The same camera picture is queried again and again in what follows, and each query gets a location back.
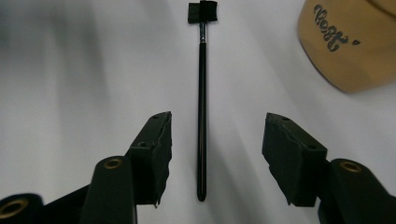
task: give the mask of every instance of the beige cap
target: beige cap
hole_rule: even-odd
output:
[[[298,31],[313,65],[338,89],[396,80],[396,1],[306,0]]]

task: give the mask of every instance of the white surface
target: white surface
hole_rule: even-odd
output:
[[[288,206],[262,156],[267,112],[369,167],[393,195],[396,84],[344,94],[312,66],[303,0],[219,0],[208,26],[207,198],[196,199],[198,26],[189,1],[0,2],[0,198],[49,203],[123,155],[147,119],[173,113],[162,204],[139,223],[318,223]]]

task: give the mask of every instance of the black lettering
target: black lettering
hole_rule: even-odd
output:
[[[317,14],[317,11],[318,10],[322,10],[323,9],[323,7],[321,6],[321,5],[316,5],[315,7],[314,7],[314,14]]]
[[[329,28],[329,23],[327,21],[321,21],[319,27],[322,33],[326,33],[327,29]]]
[[[315,23],[316,23],[317,25],[319,25],[321,21],[323,21],[324,19],[326,19],[326,17],[327,17],[327,11],[326,11],[326,10],[323,10],[323,9],[320,9],[320,10],[318,11],[318,13],[317,13],[317,16],[315,17]]]
[[[342,37],[343,33],[342,32],[337,32],[337,34],[332,38],[332,40],[329,42],[329,44],[327,45],[327,48],[331,51],[331,52],[335,52],[336,50],[338,50],[340,48],[339,44],[346,44],[348,41],[348,37],[347,35],[345,36],[345,38]]]
[[[335,35],[336,33],[337,33],[337,28],[335,28],[335,26],[331,26],[329,27],[329,29],[327,29],[327,32],[325,33],[323,38],[324,40],[329,41],[330,38],[332,38],[332,36]]]

